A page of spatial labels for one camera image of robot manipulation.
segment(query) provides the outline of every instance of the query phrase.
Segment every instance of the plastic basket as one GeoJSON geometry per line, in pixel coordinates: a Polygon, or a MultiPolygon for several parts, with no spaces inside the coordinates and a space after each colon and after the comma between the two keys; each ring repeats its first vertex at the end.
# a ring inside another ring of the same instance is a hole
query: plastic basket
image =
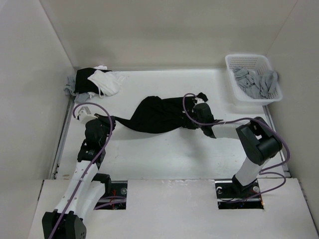
{"type": "Polygon", "coordinates": [[[273,70],[268,59],[263,55],[253,54],[233,54],[225,57],[227,71],[229,74],[229,82],[233,92],[233,102],[236,105],[260,105],[265,106],[271,102],[281,101],[283,94],[277,83],[276,89],[272,94],[269,94],[267,99],[253,99],[246,95],[239,86],[235,79],[233,68],[235,66],[241,66],[248,70],[254,71],[258,75],[263,75],[268,70],[273,70]]]}

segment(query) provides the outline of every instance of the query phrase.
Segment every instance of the white table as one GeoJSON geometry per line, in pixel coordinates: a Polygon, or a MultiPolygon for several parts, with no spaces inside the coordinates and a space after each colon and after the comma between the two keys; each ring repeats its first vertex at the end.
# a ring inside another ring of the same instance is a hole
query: white table
{"type": "MultiPolygon", "coordinates": [[[[130,119],[138,104],[147,96],[162,99],[181,97],[185,93],[207,95],[216,119],[235,120],[261,116],[262,107],[240,108],[231,102],[225,70],[171,70],[123,72],[127,79],[114,96],[98,103],[111,115],[130,119]]],[[[89,106],[91,112],[103,112],[89,106]]],[[[70,179],[82,144],[85,127],[72,119],[61,156],[58,179],[70,179]]],[[[222,179],[231,178],[241,167],[245,153],[239,140],[211,139],[200,129],[179,128],[163,134],[148,134],[116,125],[100,172],[112,180],[128,179],[222,179]]],[[[281,162],[278,154],[267,166],[281,162]]],[[[283,174],[281,167],[273,171],[283,174]]]]}
{"type": "MultiPolygon", "coordinates": [[[[259,179],[261,190],[282,179],[259,179]]],[[[43,238],[41,220],[68,186],[46,180],[29,239],[43,238]]],[[[318,239],[297,179],[263,196],[264,210],[219,210],[213,180],[129,180],[126,210],[94,211],[87,239],[318,239]]]]}

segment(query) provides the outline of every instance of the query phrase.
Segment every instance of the gray wall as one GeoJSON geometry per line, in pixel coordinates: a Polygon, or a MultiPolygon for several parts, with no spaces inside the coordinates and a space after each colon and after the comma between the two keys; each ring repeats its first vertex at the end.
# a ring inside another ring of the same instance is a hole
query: gray wall
{"type": "Polygon", "coordinates": [[[72,65],[38,0],[0,2],[0,181],[47,178],[72,65]]]}
{"type": "Polygon", "coordinates": [[[266,54],[296,0],[41,0],[73,66],[224,67],[266,54]]]}
{"type": "Polygon", "coordinates": [[[271,104],[276,130],[292,153],[289,168],[301,180],[319,225],[319,1],[299,0],[268,52],[284,99],[271,104]]]}

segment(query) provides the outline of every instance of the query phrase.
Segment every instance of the black garment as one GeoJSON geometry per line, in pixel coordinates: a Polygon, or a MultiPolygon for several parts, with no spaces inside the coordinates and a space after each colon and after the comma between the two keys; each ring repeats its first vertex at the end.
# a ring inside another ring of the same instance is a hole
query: black garment
{"type": "MultiPolygon", "coordinates": [[[[208,101],[203,93],[197,97],[208,101]]],[[[115,117],[115,120],[130,129],[146,133],[164,133],[179,127],[196,129],[183,113],[182,100],[183,97],[162,100],[157,96],[149,96],[142,100],[130,120],[119,117],[115,117]]],[[[186,97],[185,106],[191,116],[194,105],[194,97],[186,97]]]]}
{"type": "Polygon", "coordinates": [[[94,68],[84,68],[78,70],[76,72],[76,79],[75,79],[75,90],[74,93],[87,93],[87,92],[94,92],[96,94],[99,93],[99,88],[90,80],[88,77],[92,76],[97,69],[94,68]]]}

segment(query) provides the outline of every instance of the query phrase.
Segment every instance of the gray cloth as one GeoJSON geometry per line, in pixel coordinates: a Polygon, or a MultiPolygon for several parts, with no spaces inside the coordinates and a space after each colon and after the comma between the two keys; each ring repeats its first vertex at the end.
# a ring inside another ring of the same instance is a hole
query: gray cloth
{"type": "Polygon", "coordinates": [[[75,76],[68,76],[68,82],[63,88],[65,95],[67,96],[75,96],[74,102],[76,103],[84,103],[90,95],[88,93],[74,93],[75,90],[75,76]]]}
{"type": "Polygon", "coordinates": [[[278,75],[275,71],[266,71],[260,77],[254,71],[235,66],[233,72],[238,86],[251,98],[267,99],[276,89],[278,75]]]}

